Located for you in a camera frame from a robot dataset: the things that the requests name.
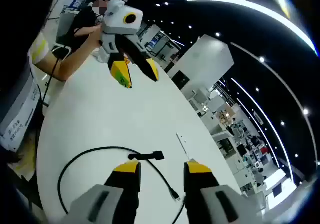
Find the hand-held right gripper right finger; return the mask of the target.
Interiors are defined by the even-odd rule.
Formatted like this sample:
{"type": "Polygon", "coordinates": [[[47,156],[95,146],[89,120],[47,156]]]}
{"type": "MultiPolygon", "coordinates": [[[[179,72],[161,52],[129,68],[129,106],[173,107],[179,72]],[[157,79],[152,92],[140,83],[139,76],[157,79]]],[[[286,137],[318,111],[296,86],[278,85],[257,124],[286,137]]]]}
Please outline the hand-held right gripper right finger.
{"type": "Polygon", "coordinates": [[[184,164],[185,207],[189,223],[260,223],[253,205],[211,169],[191,159],[184,164]]]}

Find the person's left hand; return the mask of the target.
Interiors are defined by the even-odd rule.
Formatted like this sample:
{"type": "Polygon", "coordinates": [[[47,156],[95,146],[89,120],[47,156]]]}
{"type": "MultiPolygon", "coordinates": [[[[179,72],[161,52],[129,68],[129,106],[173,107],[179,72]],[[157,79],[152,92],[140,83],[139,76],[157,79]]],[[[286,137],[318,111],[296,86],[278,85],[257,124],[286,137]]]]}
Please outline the person's left hand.
{"type": "Polygon", "coordinates": [[[96,25],[93,27],[93,31],[89,34],[86,43],[90,44],[93,47],[100,47],[101,46],[101,32],[102,27],[101,25],[96,25]]]}

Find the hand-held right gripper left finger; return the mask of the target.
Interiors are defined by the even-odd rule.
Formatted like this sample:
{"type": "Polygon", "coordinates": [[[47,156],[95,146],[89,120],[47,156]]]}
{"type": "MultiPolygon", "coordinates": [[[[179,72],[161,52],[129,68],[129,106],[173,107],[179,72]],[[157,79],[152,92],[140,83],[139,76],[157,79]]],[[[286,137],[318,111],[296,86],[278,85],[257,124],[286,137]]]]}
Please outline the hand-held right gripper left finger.
{"type": "Polygon", "coordinates": [[[141,163],[117,166],[104,185],[96,184],[70,206],[64,223],[134,223],[139,207],[141,163]]]}

